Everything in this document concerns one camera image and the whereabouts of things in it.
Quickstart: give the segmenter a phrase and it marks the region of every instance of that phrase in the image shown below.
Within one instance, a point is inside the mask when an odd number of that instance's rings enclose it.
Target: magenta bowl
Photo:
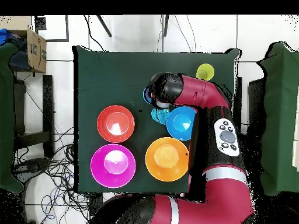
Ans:
[[[99,148],[91,159],[93,178],[107,188],[119,188],[133,178],[136,162],[133,154],[119,144],[107,144]]]

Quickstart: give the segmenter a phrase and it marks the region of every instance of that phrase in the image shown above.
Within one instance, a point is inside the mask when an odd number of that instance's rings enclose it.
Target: bowl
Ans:
[[[168,133],[181,141],[191,139],[196,110],[191,107],[178,107],[168,116],[166,127]]]
[[[102,138],[114,144],[127,140],[134,127],[135,121],[131,112],[118,105],[106,107],[97,120],[97,128]]]
[[[145,164],[149,173],[164,182],[178,180],[188,170],[189,151],[179,140],[159,138],[147,149]]]
[[[133,154],[123,145],[107,144],[91,158],[93,178],[107,188],[119,188],[131,181],[136,163]]]

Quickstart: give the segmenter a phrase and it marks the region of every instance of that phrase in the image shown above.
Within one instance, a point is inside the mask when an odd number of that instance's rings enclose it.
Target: control panel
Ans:
[[[226,118],[221,118],[215,122],[214,129],[219,151],[229,156],[238,156],[239,146],[232,122]]]

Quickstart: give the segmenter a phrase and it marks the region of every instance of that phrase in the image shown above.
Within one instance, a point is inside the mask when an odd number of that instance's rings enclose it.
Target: dark green table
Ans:
[[[199,65],[208,63],[215,69],[213,82],[231,98],[234,92],[234,60],[239,56],[239,50],[231,49],[225,54],[93,52],[77,46],[73,47],[73,52],[74,83],[78,83],[78,190],[91,193],[187,192],[187,173],[180,180],[161,182],[147,171],[147,148],[156,139],[169,137],[169,134],[166,126],[151,118],[152,107],[143,100],[142,92],[150,78],[158,72],[183,73],[195,77]],[[121,144],[135,156],[136,173],[127,185],[118,189],[98,184],[90,170],[92,155],[108,144],[99,135],[96,120],[105,107],[114,104],[128,108],[135,119],[134,133]],[[184,144],[189,148],[189,141]]]

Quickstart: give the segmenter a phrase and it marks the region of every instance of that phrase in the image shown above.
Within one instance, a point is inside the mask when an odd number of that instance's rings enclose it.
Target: yellow cup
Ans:
[[[214,76],[214,68],[210,64],[202,64],[196,72],[196,78],[209,81]]]

